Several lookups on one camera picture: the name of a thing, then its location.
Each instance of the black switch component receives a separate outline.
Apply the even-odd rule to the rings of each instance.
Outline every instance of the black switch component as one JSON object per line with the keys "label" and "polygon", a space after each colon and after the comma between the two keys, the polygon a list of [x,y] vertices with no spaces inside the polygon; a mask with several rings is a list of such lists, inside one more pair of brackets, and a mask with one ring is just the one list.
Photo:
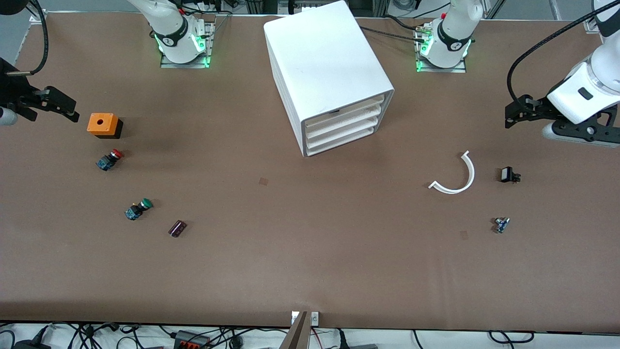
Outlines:
{"label": "black switch component", "polygon": [[504,167],[502,168],[502,178],[500,179],[502,183],[519,183],[521,181],[521,175],[518,173],[514,173],[512,167]]}
{"label": "black switch component", "polygon": [[168,234],[170,234],[171,237],[179,237],[179,235],[181,235],[181,232],[183,232],[183,230],[185,230],[186,227],[187,227],[187,224],[184,221],[178,220],[172,226],[172,228],[170,228],[170,230],[168,231]]}

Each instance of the power strip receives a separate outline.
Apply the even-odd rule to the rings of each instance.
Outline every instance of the power strip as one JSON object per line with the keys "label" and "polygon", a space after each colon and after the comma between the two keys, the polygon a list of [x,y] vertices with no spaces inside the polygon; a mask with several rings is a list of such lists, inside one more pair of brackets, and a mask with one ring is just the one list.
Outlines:
{"label": "power strip", "polygon": [[174,337],[174,349],[199,349],[204,348],[211,341],[209,337],[196,333],[178,331]]}

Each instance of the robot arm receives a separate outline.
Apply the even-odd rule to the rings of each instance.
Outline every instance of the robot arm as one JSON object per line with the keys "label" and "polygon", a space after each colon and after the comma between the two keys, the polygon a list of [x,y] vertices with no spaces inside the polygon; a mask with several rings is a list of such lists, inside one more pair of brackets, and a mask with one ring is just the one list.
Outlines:
{"label": "robot arm", "polygon": [[482,19],[480,0],[451,0],[448,12],[430,23],[429,43],[421,56],[440,68],[456,66],[467,53],[471,35]]}
{"label": "robot arm", "polygon": [[127,0],[149,22],[159,49],[173,63],[188,63],[206,50],[205,21],[182,15],[169,0]]}
{"label": "robot arm", "polygon": [[[550,119],[555,122],[543,129],[547,138],[613,148],[620,145],[620,128],[614,127],[620,103],[618,3],[617,0],[593,1],[595,11],[608,7],[596,16],[603,44],[577,63],[545,98],[534,100],[524,95],[509,104],[506,107],[506,128],[520,121]],[[604,116],[607,120],[600,122]]]}

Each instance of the metal frame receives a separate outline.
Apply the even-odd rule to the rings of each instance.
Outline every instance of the metal frame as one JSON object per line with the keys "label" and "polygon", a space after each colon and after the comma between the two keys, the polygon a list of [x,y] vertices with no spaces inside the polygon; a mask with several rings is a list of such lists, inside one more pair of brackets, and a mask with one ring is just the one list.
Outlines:
{"label": "metal frame", "polygon": [[308,349],[312,318],[310,312],[300,312],[284,337],[280,349]]}
{"label": "metal frame", "polygon": [[487,13],[486,19],[493,19],[493,18],[495,18],[495,16],[497,16],[497,13],[502,9],[502,6],[504,5],[505,2],[506,2],[506,0],[497,0],[495,5]]}

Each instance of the cable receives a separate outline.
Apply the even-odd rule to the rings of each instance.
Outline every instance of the cable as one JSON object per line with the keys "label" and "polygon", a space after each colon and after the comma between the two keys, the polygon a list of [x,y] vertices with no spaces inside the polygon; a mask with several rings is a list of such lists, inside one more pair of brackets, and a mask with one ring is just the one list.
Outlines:
{"label": "cable", "polygon": [[168,336],[172,337],[172,332],[168,332],[168,331],[166,331],[166,329],[165,329],[162,325],[159,325],[159,328],[160,328],[162,331],[164,331],[164,333],[165,333],[165,334],[167,334]]}
{"label": "cable", "polygon": [[563,33],[565,33],[566,31],[570,30],[571,28],[579,25],[580,23],[596,16],[597,14],[607,11],[608,9],[611,9],[614,6],[617,6],[618,4],[620,4],[620,0],[615,0],[614,2],[611,2],[601,8],[599,8],[598,10],[592,11],[584,16],[582,16],[581,18],[578,18],[576,20],[574,20],[573,22],[565,25],[563,28],[559,29],[558,31],[554,32],[553,34],[549,35],[548,37],[542,39],[539,43],[537,43],[536,45],[532,46],[532,48],[530,48],[529,50],[527,50],[524,54],[522,54],[521,56],[519,56],[519,58],[517,58],[515,60],[514,63],[512,63],[512,66],[510,67],[510,69],[508,70],[508,76],[506,77],[506,85],[508,86],[508,93],[510,93],[510,97],[512,98],[513,101],[515,101],[523,111],[525,112],[529,112],[532,113],[534,115],[538,114],[538,115],[543,115],[540,112],[536,112],[530,108],[527,108],[526,106],[524,106],[521,101],[519,101],[515,95],[514,90],[512,89],[512,74],[515,72],[516,66],[519,65],[519,63],[521,63],[521,61],[523,61],[527,56],[529,56],[530,54],[532,54],[534,51],[536,51],[537,49],[539,49],[541,46],[543,46],[544,44],[550,42],[551,40],[553,40],[554,38],[562,35]]}
{"label": "cable", "polygon": [[222,20],[222,23],[220,23],[217,27],[215,27],[215,31],[213,32],[213,35],[215,35],[215,33],[217,33],[217,32],[218,32],[218,29],[219,29],[219,28],[220,28],[220,27],[221,27],[224,23],[226,23],[226,19],[228,19],[228,17],[231,17],[232,15],[233,15],[233,13],[232,13],[232,12],[230,12],[230,14],[228,14],[228,15],[224,16],[224,19]]}
{"label": "cable", "polygon": [[392,3],[396,8],[406,11],[413,8],[415,0],[392,0]]}
{"label": "cable", "polygon": [[47,35],[47,23],[45,22],[45,14],[43,13],[43,9],[41,8],[41,5],[38,3],[38,0],[30,0],[30,3],[32,6],[34,6],[37,9],[39,18],[41,19],[41,28],[43,30],[43,57],[41,58],[41,62],[39,63],[39,65],[34,69],[34,70],[30,70],[30,71],[10,71],[8,73],[6,73],[6,75],[8,76],[30,76],[30,75],[34,75],[36,73],[38,73],[39,71],[41,71],[41,69],[43,69],[43,66],[45,65],[45,62],[47,62],[47,54],[50,50],[50,40],[48,38]]}
{"label": "cable", "polygon": [[280,329],[257,329],[257,330],[263,331],[263,332],[278,331],[278,332],[282,332],[282,333],[288,333],[287,331],[280,330]]}
{"label": "cable", "polygon": [[316,330],[312,329],[312,332],[314,333],[314,338],[316,338],[316,341],[319,343],[319,349],[323,349],[323,344],[321,344],[321,339],[319,338],[319,335],[316,333]]}
{"label": "cable", "polygon": [[136,331],[133,331],[133,338],[135,338],[137,346],[140,347],[140,349],[144,349],[144,345],[140,343],[140,340],[138,339],[138,334],[136,333]]}
{"label": "cable", "polygon": [[47,330],[48,327],[49,327],[49,325],[46,325],[44,328],[40,329],[39,332],[37,332],[37,334],[30,341],[30,344],[32,344],[35,347],[39,346],[39,344],[41,344],[41,342],[43,341],[43,336],[45,335],[45,330]]}
{"label": "cable", "polygon": [[418,333],[417,333],[415,330],[413,330],[413,331],[414,331],[414,338],[415,338],[415,342],[416,342],[416,344],[418,345],[418,347],[419,347],[420,349],[424,349],[424,348],[422,347],[422,344],[420,344],[420,340],[418,339]]}
{"label": "cable", "polygon": [[444,7],[448,6],[448,5],[450,5],[450,3],[447,3],[447,4],[444,4],[444,5],[441,5],[440,7],[436,8],[436,9],[432,9],[431,11],[427,11],[427,12],[421,13],[421,14],[416,15],[416,16],[413,16],[413,17],[411,17],[411,18],[419,18],[419,17],[422,17],[422,16],[424,16],[425,14],[429,14],[429,13],[431,13],[431,12],[439,11],[440,9],[442,9],[442,8],[444,8]]}
{"label": "cable", "polygon": [[41,58],[41,62],[39,63],[38,67],[30,71],[30,75],[34,75],[41,71],[41,69],[43,69],[43,66],[45,65],[45,62],[47,62],[47,53],[50,50],[50,40],[47,36],[47,23],[45,22],[45,14],[43,13],[41,5],[38,3],[38,0],[30,0],[30,3],[32,3],[37,8],[37,12],[39,13],[39,17],[41,18],[41,28],[43,29],[43,58]]}
{"label": "cable", "polygon": [[337,329],[340,332],[340,349],[349,349],[347,343],[347,337],[345,336],[345,332],[342,329]]}
{"label": "cable", "polygon": [[0,335],[3,333],[8,333],[9,335],[11,335],[11,346],[9,347],[9,349],[13,349],[13,347],[15,346],[15,332],[11,330],[0,331]]}
{"label": "cable", "polygon": [[185,11],[185,14],[194,14],[194,13],[200,13],[200,14],[228,13],[228,14],[233,14],[231,11],[227,11],[227,10],[222,10],[222,11],[203,11],[201,9],[195,9],[193,7],[187,7],[185,5],[181,5],[181,7],[183,8],[183,10],[188,10],[188,11]]}
{"label": "cable", "polygon": [[75,340],[75,338],[78,336],[78,333],[79,333],[79,328],[76,328],[76,331],[73,333],[73,337],[71,337],[71,341],[69,342],[67,349],[73,349],[73,340]]}
{"label": "cable", "polygon": [[136,343],[136,349],[139,348],[138,342],[136,342],[136,340],[133,339],[133,337],[125,336],[125,337],[122,337],[121,339],[118,340],[118,342],[117,342],[117,349],[118,349],[118,346],[119,346],[120,342],[122,342],[123,339],[130,339],[130,340],[134,341]]}
{"label": "cable", "polygon": [[[229,341],[229,340],[231,340],[231,339],[233,339],[233,338],[239,337],[239,336],[241,336],[242,334],[247,333],[247,332],[250,332],[250,331],[253,331],[253,330],[255,330],[255,329],[247,329],[247,330],[245,330],[245,331],[243,331],[243,332],[239,332],[239,333],[237,333],[237,334],[235,334],[235,335],[233,335],[233,336],[230,336],[229,338],[225,338],[224,340],[221,340],[221,341],[219,341],[218,343],[215,343],[215,344],[213,344],[213,345],[209,345],[209,346],[210,346],[210,348],[211,348],[211,349],[212,349],[212,348],[215,348],[215,347],[217,347],[218,345],[220,345],[220,344],[222,344],[222,343],[226,343],[227,341]],[[205,345],[201,346],[201,347],[200,347],[200,348],[198,348],[198,349],[203,349],[203,348],[205,348],[206,346],[207,346],[207,344],[205,344]]]}
{"label": "cable", "polygon": [[[416,15],[416,16],[410,17],[410,18],[412,18],[412,19],[413,19],[413,18],[419,18],[419,17],[422,17],[422,16],[424,16],[425,14],[429,14],[429,13],[431,13],[431,12],[439,11],[440,9],[442,9],[442,8],[444,8],[444,7],[448,6],[448,5],[450,5],[450,3],[444,4],[444,5],[442,5],[442,6],[438,7],[438,8],[436,8],[436,9],[432,9],[431,11],[427,11],[427,12],[424,12],[424,13],[418,14],[418,15]],[[414,12],[414,11],[415,11],[415,10],[411,10],[411,11],[409,11],[409,13],[405,13],[405,14],[403,14],[403,15],[400,15],[400,16],[398,16],[397,18],[403,18],[403,17],[405,17],[406,15],[408,15],[408,14],[410,14],[411,12]]]}
{"label": "cable", "polygon": [[[497,339],[495,339],[495,337],[493,337],[493,333],[494,332],[501,333],[504,336],[504,338],[506,338],[506,340],[497,340]],[[499,331],[499,330],[491,330],[491,331],[489,331],[489,336],[491,337],[491,340],[493,342],[499,343],[501,345],[510,344],[510,349],[515,349],[515,344],[525,344],[525,343],[529,343],[529,342],[534,340],[534,332],[526,332],[526,333],[529,333],[530,337],[527,338],[527,339],[524,339],[524,340],[512,340],[512,339],[510,339],[510,337],[508,337],[506,332]]]}
{"label": "cable", "polygon": [[129,333],[133,333],[136,332],[138,329],[140,328],[140,325],[138,324],[134,324],[134,325],[125,325],[123,327],[120,328],[120,331],[123,332],[124,334],[128,335]]}
{"label": "cable", "polygon": [[400,19],[398,19],[398,18],[396,18],[396,17],[394,17],[394,16],[392,16],[392,15],[390,15],[390,14],[386,14],[386,15],[385,15],[385,16],[383,16],[383,17],[393,19],[396,23],[398,23],[398,25],[399,25],[399,26],[401,26],[401,27],[403,27],[403,28],[405,28],[405,29],[415,30],[415,27],[411,27],[411,26],[409,26],[409,25],[407,25],[407,24],[404,24],[403,22],[401,22],[401,20],[400,20]]}
{"label": "cable", "polygon": [[397,34],[392,34],[392,33],[382,32],[382,31],[380,31],[380,30],[376,30],[376,29],[371,29],[371,28],[362,27],[361,25],[360,25],[360,29],[367,30],[367,31],[369,31],[369,32],[375,32],[375,33],[379,33],[379,34],[387,35],[387,36],[389,36],[389,37],[396,37],[396,38],[399,38],[399,39],[411,40],[411,41],[416,41],[416,42],[424,42],[424,40],[422,40],[422,39],[416,39],[416,38],[412,38],[412,37],[405,37],[405,36],[402,36],[402,35],[397,35]]}

